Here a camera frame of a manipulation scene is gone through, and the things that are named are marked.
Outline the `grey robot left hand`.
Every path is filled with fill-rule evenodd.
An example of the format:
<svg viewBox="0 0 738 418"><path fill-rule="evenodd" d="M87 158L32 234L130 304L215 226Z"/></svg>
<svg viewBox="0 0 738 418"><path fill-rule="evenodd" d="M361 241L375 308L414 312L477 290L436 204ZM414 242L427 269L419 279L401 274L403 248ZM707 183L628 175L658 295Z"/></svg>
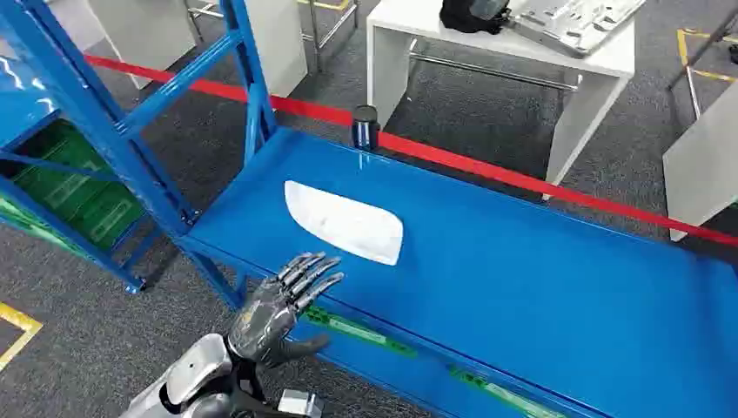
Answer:
<svg viewBox="0 0 738 418"><path fill-rule="evenodd" d="M339 257L328 258L324 252L301 253L263 280L239 310L227 334L230 350L245 361L275 368L327 347L330 339L326 334L303 341L288 341L285 337L307 308L345 277L342 272L332 271L339 263Z"/></svg>

